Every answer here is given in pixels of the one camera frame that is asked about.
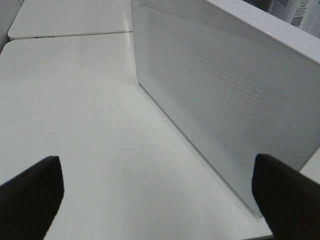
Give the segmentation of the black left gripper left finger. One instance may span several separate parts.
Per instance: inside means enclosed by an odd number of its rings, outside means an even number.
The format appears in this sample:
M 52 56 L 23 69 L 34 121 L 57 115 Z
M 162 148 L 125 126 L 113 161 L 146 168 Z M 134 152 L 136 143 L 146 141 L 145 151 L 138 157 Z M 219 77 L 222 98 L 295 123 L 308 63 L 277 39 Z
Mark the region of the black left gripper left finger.
M 0 238 L 43 240 L 65 193 L 58 156 L 48 156 L 0 186 Z

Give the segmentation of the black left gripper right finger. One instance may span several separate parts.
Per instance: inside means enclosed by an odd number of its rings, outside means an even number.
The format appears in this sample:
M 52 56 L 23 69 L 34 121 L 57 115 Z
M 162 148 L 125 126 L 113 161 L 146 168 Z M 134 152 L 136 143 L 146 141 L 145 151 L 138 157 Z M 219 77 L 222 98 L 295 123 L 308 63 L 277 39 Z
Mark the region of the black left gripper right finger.
M 320 185 L 275 157 L 255 157 L 251 191 L 275 240 L 320 238 Z

